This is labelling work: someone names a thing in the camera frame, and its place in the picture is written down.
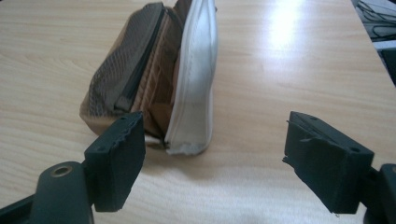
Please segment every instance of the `wood grain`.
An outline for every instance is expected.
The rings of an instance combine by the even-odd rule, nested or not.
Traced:
[[[82,161],[78,116],[128,16],[149,1],[0,2],[0,207]],[[175,1],[164,1],[172,6]],[[214,132],[197,157],[148,149],[124,208],[96,223],[361,223],[330,214],[281,159],[291,110],[396,162],[396,90],[347,0],[217,0]]]

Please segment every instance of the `open pouch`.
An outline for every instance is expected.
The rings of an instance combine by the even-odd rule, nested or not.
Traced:
[[[218,34],[214,0],[152,3],[132,14],[93,75],[80,116],[101,134],[142,111],[146,142],[195,155],[212,135]]]

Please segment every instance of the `tan fabric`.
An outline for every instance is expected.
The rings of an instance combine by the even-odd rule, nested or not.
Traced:
[[[166,13],[131,108],[132,112],[144,112],[146,131],[153,136],[164,137],[169,125],[167,114],[172,113],[171,98],[176,89],[173,73],[181,36],[181,28]]]
[[[158,34],[154,37],[155,42],[149,53],[130,109],[132,112],[137,110],[144,112],[145,131],[155,137],[164,138],[172,115],[177,84],[178,51],[190,5],[191,0],[179,0],[174,8],[167,8],[163,13],[161,26],[158,29]],[[158,5],[150,4],[148,6],[156,7]],[[154,25],[149,9],[147,9],[148,6],[136,11],[125,23],[107,54],[106,60],[92,78],[90,91],[87,92],[81,104],[81,118],[97,134],[101,134],[114,120],[125,113],[114,108],[114,101],[119,100],[120,102],[120,89],[125,86],[126,79],[123,75],[115,75],[112,72],[125,73],[128,67],[141,62],[139,59],[142,57],[143,51],[139,48],[147,45],[148,41],[146,40],[150,36],[140,34],[143,32],[137,34],[136,29],[131,25],[138,25],[140,29]],[[140,42],[129,43],[141,41],[142,38],[145,38],[143,44]]]

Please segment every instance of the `wooden table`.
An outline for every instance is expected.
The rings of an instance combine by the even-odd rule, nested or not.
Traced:
[[[0,207],[83,161],[78,116],[128,16],[149,1],[0,2]],[[172,6],[175,1],[164,1]],[[329,213],[281,160],[291,110],[396,162],[396,90],[349,0],[217,0],[214,132],[197,157],[148,148],[124,208],[96,223],[361,223]]]

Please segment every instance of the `screw hole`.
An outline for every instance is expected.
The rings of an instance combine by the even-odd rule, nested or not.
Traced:
[[[351,150],[354,151],[354,152],[361,152],[361,150],[356,148],[356,147],[352,147]]]
[[[50,175],[52,177],[61,177],[64,175],[68,175],[70,172],[72,172],[73,168],[71,166],[60,166],[52,170]]]

